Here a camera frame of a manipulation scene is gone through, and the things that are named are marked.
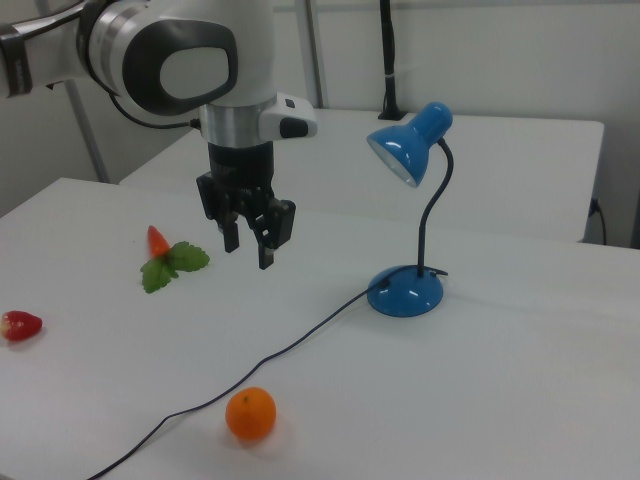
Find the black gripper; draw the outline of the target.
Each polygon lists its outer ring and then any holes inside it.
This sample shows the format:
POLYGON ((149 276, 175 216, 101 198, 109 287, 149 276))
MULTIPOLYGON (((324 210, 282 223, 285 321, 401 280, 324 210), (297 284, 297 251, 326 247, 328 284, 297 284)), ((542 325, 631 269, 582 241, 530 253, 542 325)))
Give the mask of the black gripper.
POLYGON ((259 268, 274 262, 275 251, 292 235, 296 205, 273 196, 273 144, 247 148, 208 145, 210 171, 196 179, 204 214, 223 235, 224 249, 239 247, 238 214, 249 218, 258 244, 259 268))

